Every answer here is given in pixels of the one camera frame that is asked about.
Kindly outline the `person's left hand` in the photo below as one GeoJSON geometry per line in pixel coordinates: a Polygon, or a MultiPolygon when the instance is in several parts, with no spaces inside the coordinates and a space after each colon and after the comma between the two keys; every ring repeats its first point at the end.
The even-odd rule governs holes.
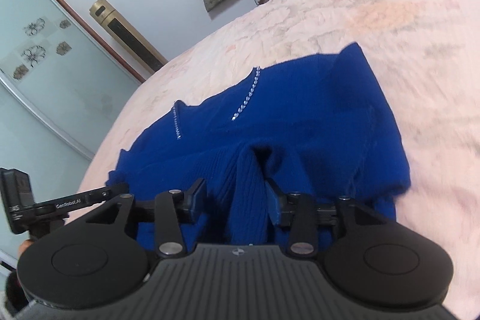
{"type": "Polygon", "coordinates": [[[32,240],[23,241],[18,248],[18,257],[21,257],[21,255],[26,251],[26,249],[30,247],[33,243],[34,241],[32,240]]]}

